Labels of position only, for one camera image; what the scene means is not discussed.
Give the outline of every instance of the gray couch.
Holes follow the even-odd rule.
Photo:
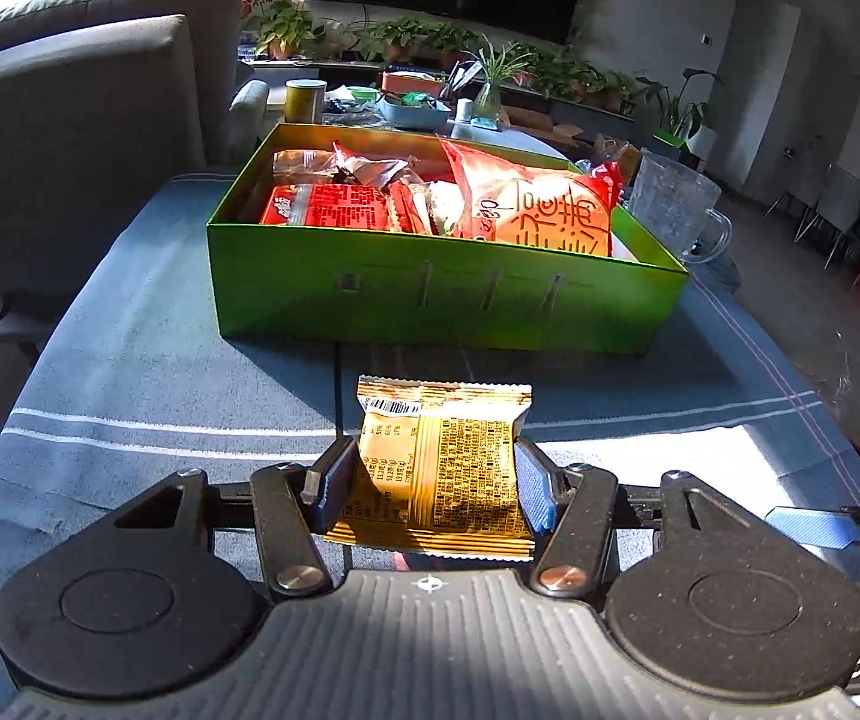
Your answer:
[[[266,88],[231,108],[238,38],[239,0],[0,12],[0,338],[52,324],[169,177],[248,158]]]

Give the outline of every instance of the gray tile floor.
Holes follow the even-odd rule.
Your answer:
[[[743,286],[736,298],[814,384],[844,433],[860,445],[860,293],[854,264],[823,269],[823,256],[793,244],[796,220],[764,218],[764,208],[724,197],[734,238],[729,253]],[[13,346],[0,346],[0,429],[29,366]]]
[[[860,445],[860,290],[857,263],[831,264],[806,241],[796,219],[749,200],[723,197],[733,221],[729,254],[743,286],[737,300],[813,382],[851,442]]]

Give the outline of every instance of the blue tablecloth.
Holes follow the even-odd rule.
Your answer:
[[[337,397],[343,426],[359,427],[364,372],[532,383],[529,435],[558,463],[591,461],[628,484],[680,467],[757,514],[860,502],[860,460],[815,391],[698,278],[642,358],[222,340],[205,223],[228,186],[169,182],[54,333],[0,436],[0,587],[174,470],[243,481],[270,461],[311,461],[335,436]],[[340,570],[344,552],[324,550]],[[217,554],[257,576],[251,539],[221,536]],[[392,567],[387,553],[352,560]],[[0,709],[12,692],[0,659]]]

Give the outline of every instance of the green box in background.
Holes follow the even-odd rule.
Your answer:
[[[639,263],[514,244],[322,227],[260,225],[273,153],[332,151],[447,170],[435,136],[278,124],[207,224],[220,335],[507,349],[644,352],[688,274],[623,208],[613,232]],[[568,162],[470,146],[529,167]]]

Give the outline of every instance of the screw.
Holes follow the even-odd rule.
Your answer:
[[[276,584],[284,590],[312,590],[323,582],[323,572],[314,565],[291,565],[276,575]]]
[[[572,592],[586,584],[586,572],[575,565],[555,565],[540,574],[540,584],[555,592]]]

